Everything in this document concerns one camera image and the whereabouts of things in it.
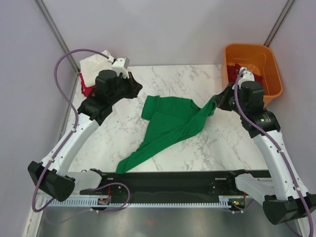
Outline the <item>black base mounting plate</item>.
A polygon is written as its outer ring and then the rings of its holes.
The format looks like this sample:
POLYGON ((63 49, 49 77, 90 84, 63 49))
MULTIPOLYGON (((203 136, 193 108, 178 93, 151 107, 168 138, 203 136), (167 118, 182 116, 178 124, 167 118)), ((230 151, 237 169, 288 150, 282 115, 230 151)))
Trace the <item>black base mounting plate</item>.
POLYGON ((81 195, 110 195, 116 201, 214 201, 219 196, 242 196, 233 176, 235 171, 181 171, 103 173, 97 191, 82 190, 81 195))

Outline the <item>orange plastic tub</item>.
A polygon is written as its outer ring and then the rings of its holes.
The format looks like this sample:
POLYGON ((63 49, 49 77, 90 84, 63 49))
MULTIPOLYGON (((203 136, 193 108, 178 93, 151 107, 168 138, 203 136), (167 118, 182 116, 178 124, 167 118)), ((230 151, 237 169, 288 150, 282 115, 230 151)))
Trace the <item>orange plastic tub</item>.
POLYGON ((262 77, 265 91, 264 103, 268 106, 272 100, 279 97, 283 92, 277 63, 273 52, 260 44, 232 43, 225 47, 223 63, 221 66, 222 88, 229 83, 227 72, 228 66, 246 67, 255 75, 262 77))

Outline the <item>dark red t-shirt in tub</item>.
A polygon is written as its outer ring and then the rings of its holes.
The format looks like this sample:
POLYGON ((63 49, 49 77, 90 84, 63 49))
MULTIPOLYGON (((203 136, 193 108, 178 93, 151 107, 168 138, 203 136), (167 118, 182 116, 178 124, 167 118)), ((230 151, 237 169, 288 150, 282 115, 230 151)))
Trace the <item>dark red t-shirt in tub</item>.
POLYGON ((253 73, 246 67, 242 67, 240 64, 234 64, 227 65, 228 95, 234 95, 236 80, 240 72, 242 74, 238 80, 239 92, 264 94, 263 77, 253 73))

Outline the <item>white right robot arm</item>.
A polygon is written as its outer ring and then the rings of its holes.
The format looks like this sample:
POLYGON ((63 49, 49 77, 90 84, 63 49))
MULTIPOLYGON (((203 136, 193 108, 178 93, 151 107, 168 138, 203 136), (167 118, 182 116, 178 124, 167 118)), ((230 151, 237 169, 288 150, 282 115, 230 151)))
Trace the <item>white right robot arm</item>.
POLYGON ((316 196, 311 194, 297 174, 288 156, 279 122, 271 111, 264 108, 264 89, 256 81, 245 81, 240 86, 232 83, 218 95, 218 108, 234 111, 241 124, 259 148, 270 181, 262 181, 245 170, 232 173, 226 182, 227 191, 250 195, 260 203, 267 219, 274 225, 307 218, 312 222, 316 196))

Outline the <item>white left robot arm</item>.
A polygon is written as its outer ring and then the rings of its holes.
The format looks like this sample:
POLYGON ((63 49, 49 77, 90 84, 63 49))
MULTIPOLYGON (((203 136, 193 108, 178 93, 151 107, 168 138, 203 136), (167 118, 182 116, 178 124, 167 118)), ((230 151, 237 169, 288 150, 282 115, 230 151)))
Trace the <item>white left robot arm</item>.
POLYGON ((97 194, 108 190, 108 181, 88 172, 83 178, 68 174, 71 163, 86 140, 112 113, 113 105, 121 99, 134 99, 142 89, 132 72, 124 78, 113 70, 102 70, 91 90, 77 110, 74 125, 56 147, 41 162, 28 166, 33 183, 57 201, 65 201, 75 190, 92 189, 97 194))

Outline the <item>aluminium front rail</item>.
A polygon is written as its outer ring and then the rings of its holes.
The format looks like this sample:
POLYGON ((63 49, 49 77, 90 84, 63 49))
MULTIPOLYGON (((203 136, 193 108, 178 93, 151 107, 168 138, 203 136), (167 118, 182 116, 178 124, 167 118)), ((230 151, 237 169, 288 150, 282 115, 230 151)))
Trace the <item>aluminium front rail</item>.
POLYGON ((68 176, 45 178, 39 189, 55 199, 65 199, 73 192, 75 181, 75 178, 68 176))

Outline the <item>right aluminium frame post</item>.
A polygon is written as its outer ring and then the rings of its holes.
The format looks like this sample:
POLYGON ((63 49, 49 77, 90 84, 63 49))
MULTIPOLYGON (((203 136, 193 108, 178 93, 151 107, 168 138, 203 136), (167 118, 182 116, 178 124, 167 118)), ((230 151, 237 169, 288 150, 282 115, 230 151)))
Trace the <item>right aluminium frame post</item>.
POLYGON ((287 0, 286 1, 285 5, 283 6, 280 14, 278 15, 272 29, 270 30, 270 32, 269 32, 269 34, 268 34, 268 36, 263 44, 265 47, 271 46, 273 40, 275 39, 277 33, 281 29, 283 23, 285 22, 287 16, 291 12, 295 3, 296 3, 296 0, 287 0))

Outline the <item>white folded t-shirt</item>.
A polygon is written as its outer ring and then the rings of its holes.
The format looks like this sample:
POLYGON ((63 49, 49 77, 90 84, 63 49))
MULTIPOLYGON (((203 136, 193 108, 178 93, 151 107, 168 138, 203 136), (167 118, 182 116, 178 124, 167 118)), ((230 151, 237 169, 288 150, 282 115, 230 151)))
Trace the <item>white folded t-shirt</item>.
POLYGON ((107 50, 104 50, 102 54, 106 55, 108 58, 99 54, 94 54, 79 62, 82 80, 86 87, 95 85, 95 79, 100 71, 110 70, 112 68, 114 57, 107 50))

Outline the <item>aluminium frame post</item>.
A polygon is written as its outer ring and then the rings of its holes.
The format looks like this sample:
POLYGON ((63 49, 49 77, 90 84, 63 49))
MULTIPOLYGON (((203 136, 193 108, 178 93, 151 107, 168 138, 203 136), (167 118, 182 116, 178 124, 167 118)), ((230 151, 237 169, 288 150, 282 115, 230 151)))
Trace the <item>aluminium frame post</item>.
POLYGON ((65 40, 62 37, 62 34, 59 31, 59 29, 58 29, 52 15, 50 14, 45 2, 43 0, 34 0, 34 3, 38 7, 40 13, 42 14, 46 24, 50 28, 53 36, 57 40, 58 45, 62 49, 63 53, 66 54, 66 53, 70 52, 65 40))
POLYGON ((268 36, 263 44, 265 47, 271 46, 273 40, 275 39, 277 33, 281 29, 283 23, 285 22, 287 16, 291 12, 295 3, 296 3, 296 0, 287 0, 286 1, 285 5, 283 6, 280 14, 278 15, 272 29, 270 30, 270 32, 269 32, 269 34, 268 34, 268 36))

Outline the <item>pink folded t-shirt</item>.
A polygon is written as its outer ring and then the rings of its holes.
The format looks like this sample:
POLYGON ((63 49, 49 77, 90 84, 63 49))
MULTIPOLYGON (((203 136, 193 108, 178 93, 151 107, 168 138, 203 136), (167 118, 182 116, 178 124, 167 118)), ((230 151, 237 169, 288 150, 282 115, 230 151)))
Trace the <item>pink folded t-shirt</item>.
POLYGON ((81 84, 81 93, 84 95, 84 97, 87 97, 91 90, 95 88, 95 84, 92 86, 86 86, 82 73, 79 73, 79 78, 80 78, 80 84, 81 84))

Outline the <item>green t-shirt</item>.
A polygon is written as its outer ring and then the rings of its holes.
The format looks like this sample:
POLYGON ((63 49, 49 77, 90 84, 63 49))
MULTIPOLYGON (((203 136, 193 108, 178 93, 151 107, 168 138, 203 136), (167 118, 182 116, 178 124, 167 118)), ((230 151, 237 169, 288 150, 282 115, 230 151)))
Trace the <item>green t-shirt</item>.
POLYGON ((202 107, 192 99, 148 96, 141 118, 149 124, 143 142, 130 156, 120 161, 117 174, 124 174, 164 149, 200 133, 217 108, 215 96, 202 107))

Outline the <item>left aluminium frame post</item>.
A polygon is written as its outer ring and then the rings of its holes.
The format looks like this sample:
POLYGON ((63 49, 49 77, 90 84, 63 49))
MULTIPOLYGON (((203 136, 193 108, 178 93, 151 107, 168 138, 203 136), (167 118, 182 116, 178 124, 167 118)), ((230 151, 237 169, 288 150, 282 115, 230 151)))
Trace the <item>left aluminium frame post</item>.
POLYGON ((59 29, 58 29, 52 15, 50 14, 45 2, 43 0, 34 0, 34 3, 38 7, 40 13, 42 14, 46 24, 50 28, 53 36, 57 40, 58 45, 62 49, 63 53, 66 54, 66 53, 70 52, 65 40, 62 37, 62 34, 59 31, 59 29))

